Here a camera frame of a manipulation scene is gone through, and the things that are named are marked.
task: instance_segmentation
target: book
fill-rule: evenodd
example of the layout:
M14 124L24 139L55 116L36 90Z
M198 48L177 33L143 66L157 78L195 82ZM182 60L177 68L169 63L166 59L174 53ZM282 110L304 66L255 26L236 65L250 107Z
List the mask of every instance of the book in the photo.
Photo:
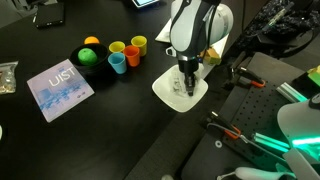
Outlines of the book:
M68 59L31 78L27 83L47 122L94 94Z

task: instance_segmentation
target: orange cup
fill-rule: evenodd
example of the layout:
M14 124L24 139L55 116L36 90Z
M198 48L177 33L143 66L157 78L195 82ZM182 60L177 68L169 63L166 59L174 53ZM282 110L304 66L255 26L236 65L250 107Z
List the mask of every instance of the orange cup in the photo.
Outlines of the orange cup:
M136 67L140 64L140 49L138 47L127 46L124 48L123 54L127 57L129 66Z

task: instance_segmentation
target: plastic bag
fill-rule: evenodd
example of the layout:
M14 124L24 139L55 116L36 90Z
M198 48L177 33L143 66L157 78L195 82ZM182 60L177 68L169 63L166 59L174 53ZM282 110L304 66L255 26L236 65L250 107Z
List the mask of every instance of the plastic bag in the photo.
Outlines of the plastic bag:
M0 95L16 92L14 70L18 61L0 64Z

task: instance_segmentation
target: black table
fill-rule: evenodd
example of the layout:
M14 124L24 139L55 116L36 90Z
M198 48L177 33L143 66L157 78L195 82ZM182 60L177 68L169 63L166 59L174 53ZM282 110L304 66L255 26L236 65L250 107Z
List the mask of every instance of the black table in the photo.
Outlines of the black table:
M177 63L165 54L167 44L154 41L169 3L139 11L130 1L70 0L62 26L39 30L30 16L0 29L0 63L19 61L16 93L0 96L0 179L115 180L129 173L177 114L151 89ZM148 54L125 75L88 79L95 94L47 123L26 82L90 35L106 46L144 35Z
M282 84L283 82L290 83L293 79L299 77L301 74L304 73L300 69L297 69L279 60L275 60L261 53L255 54L255 56L251 59L250 63L248 64L248 69L255 72L257 75L259 75L263 79L269 81L269 83L267 83L266 86L270 86L270 82L273 82L278 85ZM232 123L235 124L240 130L242 130L243 134L246 137L250 137L249 135L251 135L251 133L249 133L249 128L248 128L250 125L250 121L244 118L243 119L239 118L236 121L235 118L237 117L236 115L239 112L243 113L241 107L243 107L243 103L245 101L249 101L246 99L246 97L250 92L252 91L250 91L247 88L236 86L228 96L228 99L226 100L226 102L224 103L224 105L222 106L219 112L219 114L223 116L226 120L229 120L229 121L234 120L232 121ZM252 99L252 101L257 101L257 102L259 101L260 103L262 103L262 101L265 98L271 98L266 91L264 92L265 93L260 94L259 98ZM251 108L250 111L256 111L260 116L262 116L261 119L258 119L254 116L254 114L252 114L251 119L268 120L273 124L277 123L276 114L278 112L278 109L272 112L273 114L272 116L267 116L266 119L264 119L263 113L259 113L261 109L253 109L253 107L249 107L249 106L250 104L248 104L247 108L249 109ZM272 110L271 108L270 109L267 109L267 108L264 109L264 112ZM245 126L243 126L242 124L248 124L248 127L246 127L247 129L244 130ZM279 132L277 132L276 129L274 129L273 134L265 134L265 135L273 137L275 134L279 134ZM257 167L255 164L251 162L251 160L253 159L245 158L244 156L242 156L248 152L235 151L235 149L230 148L230 146L224 143L221 148L217 148L215 146L215 142L217 140L221 142L225 142L225 138L223 138L223 136L224 134L217 128L215 127L208 128L206 134L201 139L197 148L192 153L190 159L188 160L188 162L186 163L186 165L182 170L181 176L183 180L215 179L219 175L233 172L237 167L261 168L261 167ZM235 178L235 176L232 176L226 179L237 179L237 178Z

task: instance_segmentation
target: yellow cup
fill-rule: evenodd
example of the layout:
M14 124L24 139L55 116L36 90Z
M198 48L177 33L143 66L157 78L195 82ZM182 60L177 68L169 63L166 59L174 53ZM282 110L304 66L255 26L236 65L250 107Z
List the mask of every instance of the yellow cup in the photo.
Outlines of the yellow cup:
M109 45L109 51L112 53L123 52L126 45L121 41L115 41Z
M147 38L144 36L135 36L131 39L131 44L140 49L140 56L147 54Z

